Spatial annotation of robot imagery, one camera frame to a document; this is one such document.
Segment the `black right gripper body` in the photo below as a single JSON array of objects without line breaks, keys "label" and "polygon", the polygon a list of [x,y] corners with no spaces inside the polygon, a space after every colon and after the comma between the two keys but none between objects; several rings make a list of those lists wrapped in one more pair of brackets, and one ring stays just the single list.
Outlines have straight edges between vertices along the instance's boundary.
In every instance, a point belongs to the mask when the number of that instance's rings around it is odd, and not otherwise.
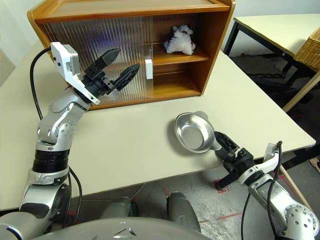
[{"label": "black right gripper body", "polygon": [[223,166],[230,174],[241,176],[255,165],[253,155],[244,147],[241,148],[233,161],[224,161]]}]

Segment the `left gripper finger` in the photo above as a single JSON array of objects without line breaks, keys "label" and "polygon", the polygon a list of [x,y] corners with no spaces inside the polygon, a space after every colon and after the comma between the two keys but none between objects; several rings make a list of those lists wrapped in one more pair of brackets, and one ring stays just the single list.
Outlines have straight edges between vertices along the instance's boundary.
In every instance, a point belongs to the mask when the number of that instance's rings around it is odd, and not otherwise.
[{"label": "left gripper finger", "polygon": [[121,50],[119,48],[107,50],[84,71],[85,75],[91,80],[101,76],[104,68],[111,65],[116,60],[120,52]]},{"label": "left gripper finger", "polygon": [[121,91],[136,76],[140,69],[140,64],[134,64],[126,68],[120,76],[114,81],[114,87],[117,91]]}]

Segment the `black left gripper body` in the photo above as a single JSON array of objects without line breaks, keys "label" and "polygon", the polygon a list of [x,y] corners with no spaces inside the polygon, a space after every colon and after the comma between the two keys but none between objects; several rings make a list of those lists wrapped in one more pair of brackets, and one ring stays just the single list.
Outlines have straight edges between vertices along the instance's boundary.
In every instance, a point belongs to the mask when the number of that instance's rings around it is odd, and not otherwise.
[{"label": "black left gripper body", "polygon": [[100,97],[105,94],[109,95],[116,89],[114,82],[109,80],[105,75],[102,77],[96,77],[94,79],[91,79],[85,75],[82,83],[85,85],[85,88],[95,97]]}]

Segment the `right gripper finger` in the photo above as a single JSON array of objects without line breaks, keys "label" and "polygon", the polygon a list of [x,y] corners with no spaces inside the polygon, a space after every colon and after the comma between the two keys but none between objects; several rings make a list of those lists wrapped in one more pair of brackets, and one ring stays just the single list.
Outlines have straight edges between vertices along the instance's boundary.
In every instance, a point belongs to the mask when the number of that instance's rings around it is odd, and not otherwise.
[{"label": "right gripper finger", "polygon": [[222,132],[215,131],[214,134],[217,142],[221,145],[221,149],[217,150],[217,154],[220,157],[233,156],[237,151],[237,144]]},{"label": "right gripper finger", "polygon": [[217,189],[224,189],[225,187],[227,187],[228,185],[232,184],[233,182],[237,181],[239,178],[238,175],[230,173],[227,176],[225,176],[224,178],[218,180],[216,182],[216,188]]}]

